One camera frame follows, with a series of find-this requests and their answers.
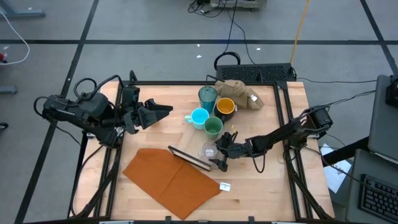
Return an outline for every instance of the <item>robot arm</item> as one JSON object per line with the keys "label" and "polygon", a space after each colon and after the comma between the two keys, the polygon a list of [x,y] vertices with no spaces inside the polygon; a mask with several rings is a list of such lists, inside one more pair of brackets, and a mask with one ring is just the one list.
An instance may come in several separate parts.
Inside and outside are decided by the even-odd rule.
{"label": "robot arm", "polygon": [[[121,103],[113,105],[107,97],[98,90],[108,81],[118,78],[121,86]],[[49,97],[39,97],[35,100],[34,108],[36,113],[51,123],[55,121],[67,121],[78,126],[85,131],[94,134],[99,143],[103,146],[115,148],[118,147],[118,132],[115,128],[122,127],[130,134],[136,134],[136,126],[146,129],[150,125],[158,122],[169,115],[173,110],[172,106],[157,105],[153,99],[145,103],[138,102],[140,89],[132,85],[133,79],[128,86],[124,86],[118,75],[112,76],[96,86],[91,93],[77,94],[77,85],[74,92],[78,98],[77,101],[66,100],[60,95],[51,95]],[[43,112],[40,114],[36,109],[37,100],[45,98]]]}
{"label": "robot arm", "polygon": [[226,172],[227,158],[265,156],[267,151],[279,141],[288,140],[292,147],[302,148],[306,146],[308,136],[313,135],[320,138],[333,124],[326,108],[327,106],[316,106],[306,109],[300,116],[291,119],[270,134],[247,138],[245,143],[234,143],[238,132],[224,133],[221,139],[216,141],[217,150],[224,155],[224,158],[222,161],[218,159],[210,159],[210,161],[217,164],[220,170]]}

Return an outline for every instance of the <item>keyboard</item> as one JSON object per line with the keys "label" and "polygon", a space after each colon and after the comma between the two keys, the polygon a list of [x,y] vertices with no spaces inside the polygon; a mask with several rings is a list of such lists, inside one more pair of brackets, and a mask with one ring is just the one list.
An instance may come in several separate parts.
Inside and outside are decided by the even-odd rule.
{"label": "keyboard", "polygon": [[359,209],[392,223],[398,223],[398,187],[366,174],[361,176]]}
{"label": "keyboard", "polygon": [[217,77],[223,80],[241,80],[242,82],[258,82],[261,75],[264,82],[295,81],[288,74],[289,63],[259,65],[219,65]]}

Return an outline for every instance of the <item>orange towel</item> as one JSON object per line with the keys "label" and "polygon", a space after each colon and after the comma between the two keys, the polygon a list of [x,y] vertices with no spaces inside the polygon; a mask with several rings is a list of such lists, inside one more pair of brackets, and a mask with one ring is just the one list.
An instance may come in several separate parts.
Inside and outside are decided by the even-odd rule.
{"label": "orange towel", "polygon": [[221,190],[214,180],[163,149],[140,149],[123,171],[181,220]]}

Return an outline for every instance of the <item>teal cup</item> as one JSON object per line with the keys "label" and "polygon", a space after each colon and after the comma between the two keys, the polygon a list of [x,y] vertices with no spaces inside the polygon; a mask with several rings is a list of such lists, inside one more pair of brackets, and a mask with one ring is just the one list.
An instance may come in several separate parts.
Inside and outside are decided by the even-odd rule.
{"label": "teal cup", "polygon": [[219,133],[223,130],[223,122],[217,117],[209,117],[205,121],[205,131],[210,139],[218,137]]}
{"label": "teal cup", "polygon": [[209,112],[203,108],[197,108],[192,111],[190,116],[185,116],[185,122],[192,123],[196,129],[205,128],[205,121],[209,118]]}

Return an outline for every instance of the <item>wooden table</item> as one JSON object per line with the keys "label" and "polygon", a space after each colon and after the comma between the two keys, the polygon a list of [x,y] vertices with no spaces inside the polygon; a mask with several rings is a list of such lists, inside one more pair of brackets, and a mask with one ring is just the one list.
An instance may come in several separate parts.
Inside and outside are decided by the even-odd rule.
{"label": "wooden table", "polygon": [[[108,83],[102,88],[101,92],[114,102],[117,86],[116,82]],[[288,83],[288,86],[293,114],[298,116],[304,109],[308,108],[304,86],[300,82]],[[131,182],[123,175],[122,171],[140,148],[167,150],[168,145],[176,146],[178,144],[184,130],[189,125],[184,122],[184,115],[190,114],[194,108],[199,106],[198,90],[201,86],[158,85],[139,87],[141,88],[140,101],[153,98],[156,103],[172,105],[174,110],[170,112],[168,117],[146,130],[140,130],[135,135],[126,133],[111,218],[113,220],[164,220],[165,216],[171,216],[172,220],[179,220]],[[243,139],[251,136],[268,134],[279,128],[273,87],[250,87],[259,94],[265,105],[257,111],[238,110],[232,119],[234,128],[239,131],[236,142],[243,142]],[[281,90],[280,95],[284,109],[284,120],[287,121]],[[308,140],[308,146],[312,149],[318,149],[318,144],[313,139]],[[85,157],[89,156],[96,148],[98,148],[97,140],[89,140]],[[282,158],[282,151],[282,143],[279,142],[267,153],[266,168],[262,174],[256,172],[251,158],[228,160],[227,172],[220,170],[206,172],[202,170],[203,173],[217,182],[230,183],[231,191],[222,192],[211,198],[191,213],[186,220],[247,221],[248,216],[254,216],[256,221],[294,220],[288,174]],[[81,173],[74,203],[76,212],[83,209],[98,188],[104,152],[105,150],[99,152],[89,160]],[[262,165],[262,157],[258,157],[256,161],[260,166]],[[309,191],[325,211],[334,217],[320,156],[312,151],[302,150],[302,161]],[[297,193],[301,216],[304,217],[305,209],[302,194],[298,188]],[[105,213],[107,198],[108,193],[106,192],[101,207],[102,215]]]}

